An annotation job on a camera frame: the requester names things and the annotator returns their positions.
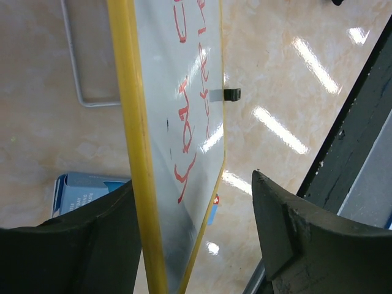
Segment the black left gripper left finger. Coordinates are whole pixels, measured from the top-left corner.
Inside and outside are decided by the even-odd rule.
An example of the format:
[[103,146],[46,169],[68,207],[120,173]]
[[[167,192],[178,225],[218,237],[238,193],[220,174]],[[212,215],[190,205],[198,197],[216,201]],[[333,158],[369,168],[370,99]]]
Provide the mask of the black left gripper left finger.
[[141,254],[131,182],[36,227],[1,229],[1,293],[133,293]]

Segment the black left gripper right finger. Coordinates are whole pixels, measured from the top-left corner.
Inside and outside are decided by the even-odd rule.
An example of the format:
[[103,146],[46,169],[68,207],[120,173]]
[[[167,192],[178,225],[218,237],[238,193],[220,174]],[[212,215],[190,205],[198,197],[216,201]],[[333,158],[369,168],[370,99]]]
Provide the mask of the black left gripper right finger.
[[326,211],[257,170],[252,202],[274,293],[391,293],[391,231]]

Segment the yellow framed whiteboard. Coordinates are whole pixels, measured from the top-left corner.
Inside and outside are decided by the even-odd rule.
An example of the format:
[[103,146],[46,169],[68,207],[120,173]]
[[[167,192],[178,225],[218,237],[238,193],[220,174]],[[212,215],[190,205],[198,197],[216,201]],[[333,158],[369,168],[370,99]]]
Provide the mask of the yellow framed whiteboard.
[[220,1],[108,1],[150,293],[184,293],[225,163]]

